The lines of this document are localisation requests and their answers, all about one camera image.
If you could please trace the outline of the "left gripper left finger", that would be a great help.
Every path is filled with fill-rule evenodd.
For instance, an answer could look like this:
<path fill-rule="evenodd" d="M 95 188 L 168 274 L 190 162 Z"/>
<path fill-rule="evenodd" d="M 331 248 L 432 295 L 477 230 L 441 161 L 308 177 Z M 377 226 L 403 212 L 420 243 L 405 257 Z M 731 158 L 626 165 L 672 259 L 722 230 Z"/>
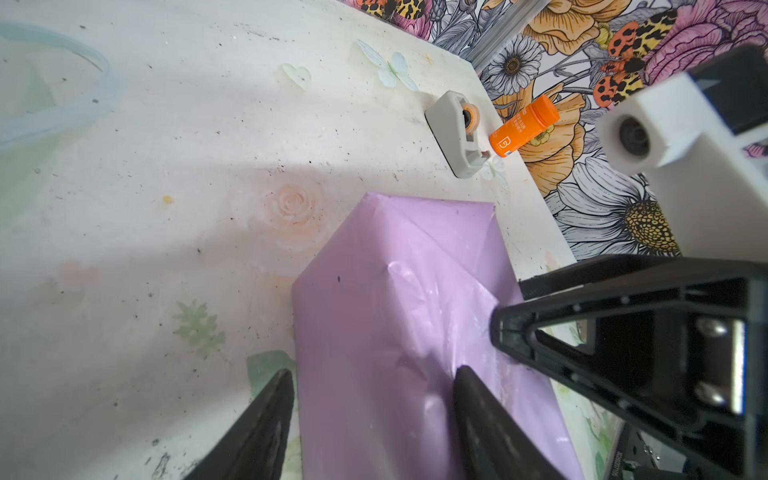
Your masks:
<path fill-rule="evenodd" d="M 280 369 L 186 479 L 280 478 L 294 400 L 293 373 Z"/>

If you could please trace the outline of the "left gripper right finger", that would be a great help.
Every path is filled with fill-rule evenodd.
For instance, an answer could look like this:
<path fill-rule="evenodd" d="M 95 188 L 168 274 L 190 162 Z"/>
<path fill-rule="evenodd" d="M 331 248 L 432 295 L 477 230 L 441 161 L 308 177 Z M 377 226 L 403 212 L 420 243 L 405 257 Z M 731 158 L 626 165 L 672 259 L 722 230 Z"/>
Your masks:
<path fill-rule="evenodd" d="M 456 371 L 453 401 L 461 461 L 468 479 L 563 477 L 469 366 Z"/>

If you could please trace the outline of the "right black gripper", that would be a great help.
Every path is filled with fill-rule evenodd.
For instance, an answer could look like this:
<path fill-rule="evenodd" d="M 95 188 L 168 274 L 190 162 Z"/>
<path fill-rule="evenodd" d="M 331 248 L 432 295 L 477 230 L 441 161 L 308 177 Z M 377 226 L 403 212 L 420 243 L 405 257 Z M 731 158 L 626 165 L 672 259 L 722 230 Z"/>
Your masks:
<path fill-rule="evenodd" d="M 767 267 L 675 261 L 497 307 L 493 346 L 715 474 L 767 478 Z"/>

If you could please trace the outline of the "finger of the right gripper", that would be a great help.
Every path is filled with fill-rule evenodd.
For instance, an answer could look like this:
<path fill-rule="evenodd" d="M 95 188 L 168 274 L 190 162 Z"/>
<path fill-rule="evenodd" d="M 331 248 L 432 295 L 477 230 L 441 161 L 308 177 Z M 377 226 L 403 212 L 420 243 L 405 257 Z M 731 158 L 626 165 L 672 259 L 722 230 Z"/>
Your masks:
<path fill-rule="evenodd" d="M 518 282 L 522 296 L 531 300 L 646 270 L 675 261 L 675 257 L 611 254 L 579 261 Z"/>

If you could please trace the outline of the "pink wrapping paper sheet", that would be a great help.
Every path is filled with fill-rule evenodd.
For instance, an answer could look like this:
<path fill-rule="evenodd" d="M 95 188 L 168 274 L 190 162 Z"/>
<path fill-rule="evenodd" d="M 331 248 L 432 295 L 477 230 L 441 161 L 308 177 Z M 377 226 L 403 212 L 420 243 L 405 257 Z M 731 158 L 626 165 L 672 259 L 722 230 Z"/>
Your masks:
<path fill-rule="evenodd" d="M 495 349 L 522 295 L 490 203 L 365 195 L 292 287 L 307 479 L 460 479 L 471 367 L 544 457 L 583 472 L 549 379 Z"/>

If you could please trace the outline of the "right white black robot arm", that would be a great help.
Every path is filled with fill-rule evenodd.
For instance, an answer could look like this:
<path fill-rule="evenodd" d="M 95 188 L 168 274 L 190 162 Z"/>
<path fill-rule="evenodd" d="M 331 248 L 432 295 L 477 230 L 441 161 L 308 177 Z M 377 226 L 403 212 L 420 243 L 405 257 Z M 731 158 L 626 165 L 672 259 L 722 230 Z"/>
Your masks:
<path fill-rule="evenodd" d="M 691 463 L 767 475 L 767 64 L 743 46 L 646 88 L 597 131 L 613 169 L 646 177 L 678 257 L 603 254 L 531 278 L 492 344 Z"/>

